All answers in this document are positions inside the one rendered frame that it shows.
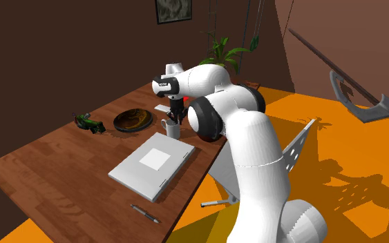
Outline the wooden table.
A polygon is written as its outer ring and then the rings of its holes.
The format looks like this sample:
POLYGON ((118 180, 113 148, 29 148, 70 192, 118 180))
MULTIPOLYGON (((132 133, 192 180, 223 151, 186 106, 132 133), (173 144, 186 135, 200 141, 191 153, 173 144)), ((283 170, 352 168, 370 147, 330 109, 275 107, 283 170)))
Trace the wooden table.
POLYGON ((0 188, 54 242, 164 243, 225 144, 201 140, 184 122, 182 141, 195 151, 154 203, 111 179, 113 168, 162 132, 164 114, 154 108, 165 103, 146 84, 93 111, 105 133, 66 124, 18 148, 0 158, 0 188), (120 133, 113 120, 131 108, 153 111, 153 123, 137 133, 120 133))

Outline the hanging green plant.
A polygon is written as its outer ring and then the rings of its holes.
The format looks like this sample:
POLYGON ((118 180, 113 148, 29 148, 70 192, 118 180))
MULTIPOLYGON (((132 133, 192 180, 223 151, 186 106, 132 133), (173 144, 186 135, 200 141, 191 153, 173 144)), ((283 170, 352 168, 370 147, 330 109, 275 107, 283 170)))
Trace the hanging green plant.
MULTIPOLYGON (((244 25, 244 30, 243 30, 242 47, 244 47, 245 42, 246 42, 246 38, 247 38, 247 24, 248 24, 248 20, 249 20, 249 11, 250 11, 250 6, 251 6, 252 1, 253 0, 248 0, 246 17, 245 17, 245 25, 244 25)), ((252 40, 250 41, 250 45, 249 45, 250 51, 254 51, 258 47, 264 5, 265 5, 265 0, 258 0, 258 10, 257 10, 257 14, 256 14, 256 21, 254 24, 253 37, 252 37, 252 40)))

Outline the white perforated chair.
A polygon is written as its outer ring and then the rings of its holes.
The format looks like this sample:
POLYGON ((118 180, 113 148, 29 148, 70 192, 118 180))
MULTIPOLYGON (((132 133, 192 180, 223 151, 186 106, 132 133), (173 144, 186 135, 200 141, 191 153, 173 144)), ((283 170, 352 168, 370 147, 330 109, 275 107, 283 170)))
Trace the white perforated chair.
MULTIPOLYGON (((298 157, 300 156, 303 149, 307 135, 310 131, 310 127, 315 121, 315 119, 312 119, 283 150, 283 158, 285 160, 286 170, 288 173, 296 164, 298 157)), ((240 190, 234 162, 231 156, 229 142, 226 142, 223 146, 212 167, 210 168, 209 174, 223 186, 226 193, 228 194, 228 197, 225 200, 202 202, 200 204, 201 207, 225 203, 235 204, 238 202, 240 199, 240 190)))

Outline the grey bracket with dark rail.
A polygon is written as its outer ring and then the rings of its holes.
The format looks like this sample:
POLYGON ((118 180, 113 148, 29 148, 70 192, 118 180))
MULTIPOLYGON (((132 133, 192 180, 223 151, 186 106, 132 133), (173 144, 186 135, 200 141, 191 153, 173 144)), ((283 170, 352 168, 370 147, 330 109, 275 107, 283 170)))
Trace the grey bracket with dark rail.
POLYGON ((330 61, 323 53, 317 50, 312 44, 306 39, 300 36, 299 33, 288 28, 289 32, 292 33, 301 43, 303 43, 308 49, 310 49, 317 57, 324 61, 332 70, 330 71, 330 81, 334 89, 336 98, 360 121, 363 123, 373 122, 375 120, 384 119, 389 117, 389 97, 382 94, 381 100, 378 100, 371 95, 365 88, 359 85, 353 78, 342 71, 336 64, 330 61), (342 92, 337 83, 339 80, 341 83, 347 81, 351 87, 361 93, 371 104, 370 108, 360 108, 354 105, 342 92))

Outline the green potted plant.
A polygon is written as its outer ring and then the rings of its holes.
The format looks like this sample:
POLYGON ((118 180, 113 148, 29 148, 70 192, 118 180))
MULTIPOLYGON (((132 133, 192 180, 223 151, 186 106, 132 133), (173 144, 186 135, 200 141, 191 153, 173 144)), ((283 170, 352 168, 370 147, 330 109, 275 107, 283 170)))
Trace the green potted plant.
POLYGON ((203 59, 199 64, 216 64, 223 68, 227 68, 227 64, 229 64, 233 67, 235 73, 238 74, 240 72, 240 64, 234 57, 242 57, 242 55, 239 55, 240 52, 251 52, 251 50, 246 48, 233 48, 225 51, 225 46, 229 40, 228 37, 221 38, 220 41, 218 41, 212 32, 205 32, 205 34, 213 38, 213 46, 208 52, 210 57, 203 59))

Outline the dark brown bowl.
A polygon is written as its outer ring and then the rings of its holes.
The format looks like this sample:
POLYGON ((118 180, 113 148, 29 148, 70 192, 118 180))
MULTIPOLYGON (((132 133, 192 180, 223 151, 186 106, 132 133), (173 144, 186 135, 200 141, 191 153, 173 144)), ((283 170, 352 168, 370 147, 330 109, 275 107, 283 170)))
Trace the dark brown bowl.
POLYGON ((152 121, 151 112, 142 108, 133 108, 120 113, 113 120, 113 125, 123 133, 134 133, 147 128, 152 121))

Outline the white mug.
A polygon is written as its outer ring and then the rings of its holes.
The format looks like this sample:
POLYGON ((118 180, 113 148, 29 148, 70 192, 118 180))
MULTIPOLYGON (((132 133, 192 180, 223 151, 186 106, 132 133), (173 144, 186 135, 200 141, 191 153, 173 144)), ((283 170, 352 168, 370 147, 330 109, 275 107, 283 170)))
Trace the white mug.
POLYGON ((162 119, 162 127, 166 130, 167 136, 179 139, 180 138, 180 125, 178 122, 174 122, 172 119, 162 119))

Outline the green toy figure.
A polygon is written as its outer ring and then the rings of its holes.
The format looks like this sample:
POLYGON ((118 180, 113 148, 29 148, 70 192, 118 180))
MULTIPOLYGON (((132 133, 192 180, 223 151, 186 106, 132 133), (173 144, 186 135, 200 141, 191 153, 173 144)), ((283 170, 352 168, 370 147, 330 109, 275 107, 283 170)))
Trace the green toy figure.
POLYGON ((73 113, 72 116, 78 128, 90 130, 92 134, 95 134, 97 132, 103 133, 106 131, 101 121, 90 120, 90 113, 86 113, 85 115, 76 115, 75 113, 73 113))

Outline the grey closed laptop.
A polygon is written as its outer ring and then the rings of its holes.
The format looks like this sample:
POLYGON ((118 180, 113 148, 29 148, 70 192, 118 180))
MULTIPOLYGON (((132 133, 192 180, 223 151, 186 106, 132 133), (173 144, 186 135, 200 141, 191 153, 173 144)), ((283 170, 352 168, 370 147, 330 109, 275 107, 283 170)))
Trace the grey closed laptop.
POLYGON ((155 133, 108 176, 154 202, 194 150, 190 144, 155 133))

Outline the dark framed wall picture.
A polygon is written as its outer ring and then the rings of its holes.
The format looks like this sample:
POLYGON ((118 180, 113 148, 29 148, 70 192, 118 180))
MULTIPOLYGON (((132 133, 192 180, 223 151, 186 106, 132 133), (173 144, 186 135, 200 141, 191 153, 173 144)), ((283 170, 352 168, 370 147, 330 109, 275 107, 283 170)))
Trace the dark framed wall picture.
POLYGON ((192 0, 155 0, 157 24, 192 19, 192 0))

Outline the grey pen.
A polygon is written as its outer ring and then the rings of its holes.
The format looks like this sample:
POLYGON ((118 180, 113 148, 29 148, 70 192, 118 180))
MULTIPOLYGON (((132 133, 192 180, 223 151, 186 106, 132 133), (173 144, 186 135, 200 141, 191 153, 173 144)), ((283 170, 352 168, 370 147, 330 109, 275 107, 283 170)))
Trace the grey pen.
POLYGON ((130 207, 133 208, 134 210, 136 210, 137 212, 141 213, 143 216, 147 217, 148 219, 150 219, 151 221, 159 224, 160 221, 159 219, 157 219, 156 217, 150 215, 149 213, 147 213, 146 211, 144 211, 143 209, 141 209, 140 207, 134 205, 134 204, 130 204, 130 207))

